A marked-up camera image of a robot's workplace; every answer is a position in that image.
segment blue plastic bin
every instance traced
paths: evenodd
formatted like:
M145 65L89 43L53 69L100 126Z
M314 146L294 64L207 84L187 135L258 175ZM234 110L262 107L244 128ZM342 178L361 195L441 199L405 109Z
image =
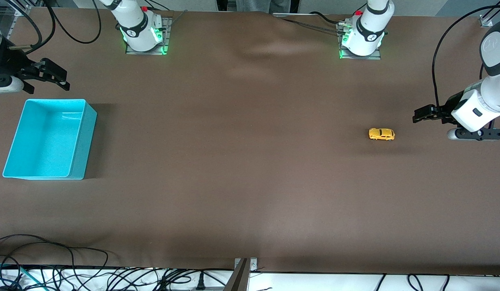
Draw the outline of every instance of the blue plastic bin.
M82 180L96 118L84 99L28 99L2 175Z

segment white floor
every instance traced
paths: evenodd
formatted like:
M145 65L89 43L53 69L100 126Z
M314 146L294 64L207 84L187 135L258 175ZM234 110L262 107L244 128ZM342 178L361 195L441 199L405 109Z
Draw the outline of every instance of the white floor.
M72 270L65 270L65 276L70 276L73 274ZM96 270L77 270L78 274L93 275ZM101 273L111 272L111 270L105 270ZM134 280L136 277L140 276L146 270L138 271L134 273L131 278ZM41 281L41 275L39 270L30 270L30 275ZM208 271L209 274L215 276L223 282L227 282L231 271ZM3 272L4 278L14 280L17 275L17 270L6 270ZM45 278L52 278L52 271L44 271ZM198 274L195 273L191 275L191 282L187 284L174 284L171 287L173 290L190 290L194 289L198 283ZM91 291L105 291L106 281L109 278L109 274L94 278L87 283L87 287ZM381 275L378 274L287 274L287 273L252 273L250 275L250 283L248 286L248 291L261 291L263 289L270 289L271 291L374 291ZM423 276L420 275L418 278L426 291L440 291L446 280L445 276ZM76 278L70 279L72 282L76 282L76 286L79 286ZM144 276L138 283L152 283L156 282L157 277L154 272ZM29 279L27 276L23 276L21 280L22 286L28 286L35 284L35 281ZM115 290L122 289L127 283L121 281ZM206 286L221 286L215 280L212 280L208 276L205 276ZM138 291L151 291L154 285L138 287ZM72 286L69 283L64 283L61 287L63 291L72 291ZM37 289L38 291L45 291L43 288ZM411 287L407 283L406 275L387 275L385 280L381 285L381 291L412 291ZM450 282L446 288L446 291L500 291L500 277L493 276L452 276Z

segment brown table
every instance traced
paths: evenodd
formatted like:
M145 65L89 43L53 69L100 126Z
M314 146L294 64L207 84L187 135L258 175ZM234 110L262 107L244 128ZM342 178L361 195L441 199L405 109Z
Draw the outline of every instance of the brown table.
M56 13L78 38L96 33L94 11ZM113 16L101 15L95 43L58 28L30 56L65 68L69 92L34 82L33 96L0 96L0 236L110 250L112 266L230 267L254 256L268 271L500 273L500 141L450 141L449 125L411 123L433 103L431 58L455 19L394 17L383 59L356 61L339 59L336 37L264 13L186 13L169 55L125 55ZM32 17L48 35L47 11ZM443 103L478 78L485 31L471 18L446 39ZM28 22L12 40L35 40ZM2 178L27 98L96 109L85 180ZM396 140L369 140L370 127ZM69 264L47 247L17 258Z

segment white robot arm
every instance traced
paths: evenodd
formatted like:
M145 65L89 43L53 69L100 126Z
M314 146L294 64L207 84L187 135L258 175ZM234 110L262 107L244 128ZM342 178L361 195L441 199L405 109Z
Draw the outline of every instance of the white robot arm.
M448 98L445 105L426 105L415 110L414 123L440 119L443 124L456 124L457 129L448 131L449 139L500 139L500 129L491 123L500 116L500 22L483 37L480 54L488 77Z
M391 0L368 0L363 14L352 17L352 31L342 45L355 55L371 55L381 45L392 15L394 3Z
M137 0L100 0L119 22L128 45L135 51L151 50L162 41L162 17L143 9Z

